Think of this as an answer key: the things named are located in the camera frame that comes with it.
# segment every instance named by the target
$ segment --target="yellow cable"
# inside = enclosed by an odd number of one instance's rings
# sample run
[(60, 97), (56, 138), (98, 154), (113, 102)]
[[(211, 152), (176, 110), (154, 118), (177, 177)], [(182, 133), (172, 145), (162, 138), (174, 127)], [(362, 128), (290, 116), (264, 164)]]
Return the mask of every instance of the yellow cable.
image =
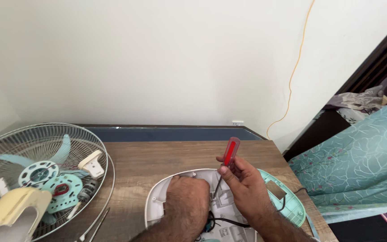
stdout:
[[(301, 45), (300, 45), (300, 52), (298, 54), (298, 59), (297, 59), (297, 63), (295, 64), (295, 67), (294, 67), (294, 70), (292, 71), (292, 75), (291, 75), (291, 78), (289, 79), (289, 99), (288, 99), (288, 108), (286, 109), (286, 113), (285, 115), (283, 116), (283, 118), (286, 117), (286, 114), (288, 114), (288, 111), (289, 111), (289, 103), (291, 102), (291, 95), (292, 95), (292, 90), (291, 90), (291, 82), (292, 82), (292, 77), (294, 76), (294, 73), (295, 73), (295, 70), (297, 69), (297, 66), (298, 66), (298, 62), (300, 61), (300, 57), (301, 57), (301, 49), (302, 49), (302, 45), (304, 43), (304, 35), (305, 35), (305, 27), (307, 26), (307, 20), (308, 20), (308, 16), (310, 14), (310, 10), (311, 10), (311, 7), (313, 7), (313, 3), (314, 3), (314, 0), (311, 2), (310, 4), (310, 8), (308, 9), (308, 12), (307, 12), (307, 17), (305, 18), (305, 23), (304, 23), (304, 30), (302, 32), (302, 41), (301, 41)], [(270, 127), (279, 122), (279, 121), (282, 121), (283, 118), (280, 118), (279, 120), (275, 121), (274, 123), (270, 124), (270, 126), (268, 127), (267, 129), (267, 137), (268, 139), (270, 139), (270, 137), (268, 136), (268, 130), (270, 129)]]

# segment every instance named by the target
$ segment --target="screwdriver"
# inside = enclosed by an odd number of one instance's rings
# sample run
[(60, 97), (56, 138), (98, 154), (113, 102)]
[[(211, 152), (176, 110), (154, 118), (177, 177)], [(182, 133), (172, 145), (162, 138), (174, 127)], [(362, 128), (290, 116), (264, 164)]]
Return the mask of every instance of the screwdriver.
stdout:
[[(237, 137), (231, 137), (228, 141), (228, 145), (226, 146), (225, 154), (223, 155), (223, 163), (221, 166), (227, 166), (228, 168), (234, 163), (235, 154), (237, 153), (238, 147), (240, 146), (240, 139)], [(213, 199), (218, 194), (218, 189), (220, 187), (220, 183), (222, 182), (222, 176), (218, 181), (218, 185), (216, 186), (215, 193), (213, 194)]]

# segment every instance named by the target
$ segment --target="cream plastic fan part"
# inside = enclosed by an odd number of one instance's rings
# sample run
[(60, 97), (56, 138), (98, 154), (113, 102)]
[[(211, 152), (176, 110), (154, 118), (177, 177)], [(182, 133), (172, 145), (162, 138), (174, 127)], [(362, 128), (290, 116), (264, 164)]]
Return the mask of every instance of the cream plastic fan part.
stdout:
[(104, 176), (104, 169), (98, 162), (98, 159), (101, 157), (101, 155), (102, 152), (100, 150), (93, 152), (79, 163), (78, 168), (88, 172), (93, 179), (98, 179)]
[(29, 242), (52, 199), (32, 187), (9, 191), (0, 199), (0, 242)]

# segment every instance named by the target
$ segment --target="wire fan grille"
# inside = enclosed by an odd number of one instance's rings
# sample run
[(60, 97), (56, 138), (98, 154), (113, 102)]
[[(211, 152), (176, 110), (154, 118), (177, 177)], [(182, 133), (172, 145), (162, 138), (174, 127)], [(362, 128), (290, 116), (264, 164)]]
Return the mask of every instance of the wire fan grille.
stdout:
[[(48, 123), (31, 125), (20, 128), (0, 136), (0, 154), (9, 154), (27, 157), (34, 162), (48, 161), (53, 157), (62, 145), (64, 135), (68, 135), (71, 148), (68, 157), (52, 160), (59, 166), (59, 170), (77, 170), (78, 163), (96, 150), (103, 152), (98, 162), (107, 173), (108, 156), (102, 141), (92, 132), (82, 127), (72, 124)], [(4, 178), (11, 190), (20, 187), (18, 184), (19, 175), (23, 172), (24, 166), (8, 161), (0, 160), (0, 178)], [(83, 184), (91, 177), (82, 179)], [(56, 223), (46, 224), (40, 222), (34, 233), (34, 240), (40, 239), (67, 223), (67, 216), (73, 207), (56, 212), (53, 216)]]

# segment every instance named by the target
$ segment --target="red screwdriver handle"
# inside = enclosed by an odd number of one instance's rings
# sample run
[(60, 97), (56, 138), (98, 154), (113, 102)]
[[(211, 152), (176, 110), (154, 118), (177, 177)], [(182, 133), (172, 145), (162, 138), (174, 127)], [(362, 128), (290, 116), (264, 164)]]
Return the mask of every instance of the red screwdriver handle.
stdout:
[(240, 146), (240, 139), (237, 137), (231, 137), (228, 141), (225, 154), (223, 155), (223, 164), (230, 166), (235, 159), (238, 147)]

